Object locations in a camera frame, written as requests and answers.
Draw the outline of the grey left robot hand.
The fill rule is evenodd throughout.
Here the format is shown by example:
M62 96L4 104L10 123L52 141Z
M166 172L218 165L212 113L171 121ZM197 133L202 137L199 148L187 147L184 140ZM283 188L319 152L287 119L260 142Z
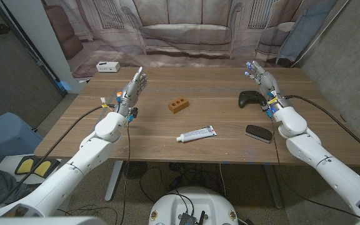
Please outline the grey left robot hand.
M120 97L120 102L114 107L114 112L126 117L133 108L142 90L148 85L148 77L140 67L133 79L124 87Z

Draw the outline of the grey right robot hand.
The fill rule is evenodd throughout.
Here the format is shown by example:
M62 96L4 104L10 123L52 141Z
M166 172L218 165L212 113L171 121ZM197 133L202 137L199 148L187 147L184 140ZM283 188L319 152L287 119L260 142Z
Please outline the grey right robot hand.
M281 93L275 77L270 72L266 71L256 61L247 62L246 66L250 72L245 72L245 75L258 84L259 92L264 98L262 110L268 116L272 116L282 108L292 106L291 102Z

